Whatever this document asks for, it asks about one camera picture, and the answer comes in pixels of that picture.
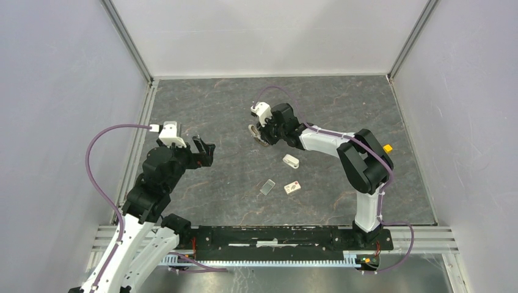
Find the white plastic hook piece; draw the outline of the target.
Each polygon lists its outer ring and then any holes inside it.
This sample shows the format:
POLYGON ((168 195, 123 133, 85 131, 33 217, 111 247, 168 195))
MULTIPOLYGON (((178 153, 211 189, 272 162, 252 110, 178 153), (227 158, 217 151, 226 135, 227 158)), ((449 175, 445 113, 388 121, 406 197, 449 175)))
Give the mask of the white plastic hook piece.
POLYGON ((297 169, 300 166, 300 160, 290 154, 286 154, 282 161, 293 169, 297 169))

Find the staples tray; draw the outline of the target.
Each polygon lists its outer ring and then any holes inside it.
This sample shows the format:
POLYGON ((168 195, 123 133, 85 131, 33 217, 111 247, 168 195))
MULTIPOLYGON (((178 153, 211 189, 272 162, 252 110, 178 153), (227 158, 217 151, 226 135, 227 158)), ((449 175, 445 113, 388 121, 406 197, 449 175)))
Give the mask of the staples tray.
POLYGON ((263 195, 268 195, 274 187, 275 182, 271 179, 268 179, 260 188, 260 193, 263 195))

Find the small white staples box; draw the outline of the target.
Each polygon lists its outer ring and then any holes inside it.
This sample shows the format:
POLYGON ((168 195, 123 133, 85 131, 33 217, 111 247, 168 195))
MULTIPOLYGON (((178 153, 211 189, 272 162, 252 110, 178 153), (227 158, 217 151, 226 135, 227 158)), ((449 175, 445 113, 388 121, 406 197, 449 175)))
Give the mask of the small white staples box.
POLYGON ((301 185, 298 181, 293 181, 292 183, 289 183, 283 187, 285 193, 287 195, 291 195, 299 190, 301 190, 301 185))

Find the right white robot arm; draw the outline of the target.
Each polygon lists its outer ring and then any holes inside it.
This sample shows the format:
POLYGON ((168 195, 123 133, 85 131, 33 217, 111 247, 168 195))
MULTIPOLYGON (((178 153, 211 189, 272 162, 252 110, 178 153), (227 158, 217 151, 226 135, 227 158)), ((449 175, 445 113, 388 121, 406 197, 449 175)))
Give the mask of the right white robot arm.
POLYGON ((368 249, 377 242, 382 229, 381 200, 393 176, 394 164, 374 134, 334 132, 300 122, 288 103, 271 107, 259 102, 250 108, 258 122, 249 126, 254 139, 265 147, 282 140, 290 147, 317 151, 340 160, 350 185, 356 190, 357 211, 353 242, 368 249))

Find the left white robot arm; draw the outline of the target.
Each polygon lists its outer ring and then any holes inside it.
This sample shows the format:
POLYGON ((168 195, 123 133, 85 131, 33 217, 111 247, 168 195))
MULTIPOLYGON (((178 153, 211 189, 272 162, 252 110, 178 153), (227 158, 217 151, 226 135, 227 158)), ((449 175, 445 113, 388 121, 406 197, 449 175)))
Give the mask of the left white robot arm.
POLYGON ((70 292, 139 292, 161 260, 174 248, 186 248, 192 241, 188 220, 170 214, 157 230, 153 240, 142 251, 139 247, 160 220, 170 203, 170 194, 186 170, 209 167, 213 163, 215 144, 194 136, 197 152, 178 139, 147 153, 142 173, 129 191, 122 208, 122 219, 100 263, 86 282, 70 292))

